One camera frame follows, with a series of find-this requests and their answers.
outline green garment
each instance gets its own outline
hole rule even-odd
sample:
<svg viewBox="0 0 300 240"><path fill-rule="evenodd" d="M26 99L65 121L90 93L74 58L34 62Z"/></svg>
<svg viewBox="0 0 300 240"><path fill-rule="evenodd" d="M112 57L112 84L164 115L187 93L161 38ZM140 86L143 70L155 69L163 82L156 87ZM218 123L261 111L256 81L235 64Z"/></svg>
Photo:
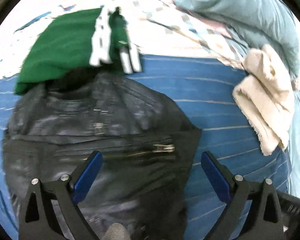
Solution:
<svg viewBox="0 0 300 240"><path fill-rule="evenodd" d="M23 95L37 83L58 79L75 68L93 67L89 64L91 37L100 12L101 8L97 8L57 17L39 36L24 60L15 94ZM109 56L113 63L104 65L110 71L123 73L119 49L129 47L125 24L118 8L109 15L112 30Z"/></svg>

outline fabric fold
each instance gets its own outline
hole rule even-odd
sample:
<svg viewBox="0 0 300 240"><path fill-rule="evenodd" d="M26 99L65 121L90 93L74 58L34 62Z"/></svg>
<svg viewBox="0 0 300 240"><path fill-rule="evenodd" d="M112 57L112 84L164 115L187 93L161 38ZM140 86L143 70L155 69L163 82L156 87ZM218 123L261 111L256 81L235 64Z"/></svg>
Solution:
<svg viewBox="0 0 300 240"><path fill-rule="evenodd" d="M234 88L234 100L256 131L265 156L277 146L286 149L294 113L288 70L268 44L252 49L243 67L250 75Z"/></svg>

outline metal zipper slider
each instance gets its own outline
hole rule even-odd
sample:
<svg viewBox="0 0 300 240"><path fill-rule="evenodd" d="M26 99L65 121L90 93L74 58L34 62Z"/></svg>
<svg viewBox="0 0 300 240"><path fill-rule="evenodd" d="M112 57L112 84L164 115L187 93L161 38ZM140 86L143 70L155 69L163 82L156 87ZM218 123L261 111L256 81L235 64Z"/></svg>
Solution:
<svg viewBox="0 0 300 240"><path fill-rule="evenodd" d="M161 152L174 152L174 145L173 144L154 144L153 146L156 146L157 149L153 150L153 153L161 153Z"/></svg>

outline fuzzy beige fabric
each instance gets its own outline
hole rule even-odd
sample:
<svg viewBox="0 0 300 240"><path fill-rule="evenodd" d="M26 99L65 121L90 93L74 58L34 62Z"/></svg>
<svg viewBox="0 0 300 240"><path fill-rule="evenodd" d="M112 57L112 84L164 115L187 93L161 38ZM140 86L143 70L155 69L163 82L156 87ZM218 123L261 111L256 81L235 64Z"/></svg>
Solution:
<svg viewBox="0 0 300 240"><path fill-rule="evenodd" d="M251 49L243 61L249 76L233 90L237 105L256 131L261 151L271 153L279 145L285 149L294 113L290 75L270 45Z"/></svg>

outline mattress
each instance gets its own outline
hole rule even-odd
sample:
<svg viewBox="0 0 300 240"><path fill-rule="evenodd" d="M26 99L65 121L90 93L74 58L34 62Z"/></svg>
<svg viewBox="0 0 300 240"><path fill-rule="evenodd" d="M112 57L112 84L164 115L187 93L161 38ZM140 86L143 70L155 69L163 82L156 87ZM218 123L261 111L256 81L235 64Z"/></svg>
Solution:
<svg viewBox="0 0 300 240"><path fill-rule="evenodd" d="M286 192L286 156L280 149L271 156L262 155L257 135L232 98L234 86L246 76L243 70L212 58L142 55L141 63L144 72L129 77L172 98L191 122L202 129L185 188L188 206L185 240L204 238L225 207L200 166L200 156L205 150L210 150L232 173L251 181L271 178L277 189ZM1 139L19 98L13 94L16 80L17 74L0 79L0 223L13 240L18 238L18 226L2 170ZM242 214L238 230L248 208Z"/></svg>

